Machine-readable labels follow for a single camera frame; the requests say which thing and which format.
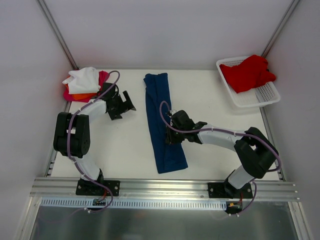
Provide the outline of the blue cartoon print t-shirt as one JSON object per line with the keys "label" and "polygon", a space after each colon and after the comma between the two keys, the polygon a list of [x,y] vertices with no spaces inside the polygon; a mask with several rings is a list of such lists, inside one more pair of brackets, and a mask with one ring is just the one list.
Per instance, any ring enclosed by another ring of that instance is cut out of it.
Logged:
{"label": "blue cartoon print t-shirt", "polygon": [[180,143],[166,144],[166,124],[170,118],[166,115],[166,109],[160,108],[162,101],[166,101],[171,107],[170,88],[168,74],[146,74],[145,83],[145,107],[149,128],[150,139],[152,143],[155,164],[159,174],[180,171],[188,168],[185,153]]}

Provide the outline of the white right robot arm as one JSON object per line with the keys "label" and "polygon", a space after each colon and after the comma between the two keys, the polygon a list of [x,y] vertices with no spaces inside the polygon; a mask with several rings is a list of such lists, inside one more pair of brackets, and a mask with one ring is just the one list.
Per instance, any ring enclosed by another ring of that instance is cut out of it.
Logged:
{"label": "white right robot arm", "polygon": [[245,131],[217,128],[206,122],[195,123],[184,110],[168,111],[170,122],[166,125],[166,143],[173,145],[184,140],[190,143],[214,145],[234,151],[241,165],[223,183],[224,193],[235,198],[242,187],[255,179],[262,179],[271,172],[270,167],[279,153],[264,134],[256,127]]}

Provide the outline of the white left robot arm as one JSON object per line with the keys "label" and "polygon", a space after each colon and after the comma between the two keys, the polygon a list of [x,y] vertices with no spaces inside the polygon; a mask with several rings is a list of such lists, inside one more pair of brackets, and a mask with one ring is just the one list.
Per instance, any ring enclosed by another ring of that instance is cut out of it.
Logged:
{"label": "white left robot arm", "polygon": [[104,83],[98,95],[75,113],[60,112],[57,116],[53,148],[70,159],[80,173],[80,179],[88,182],[87,189],[93,195],[101,194],[105,184],[102,170],[89,153],[90,125],[104,114],[113,121],[122,119],[122,114],[128,111],[135,111],[128,92],[125,90],[122,94],[115,83]]}

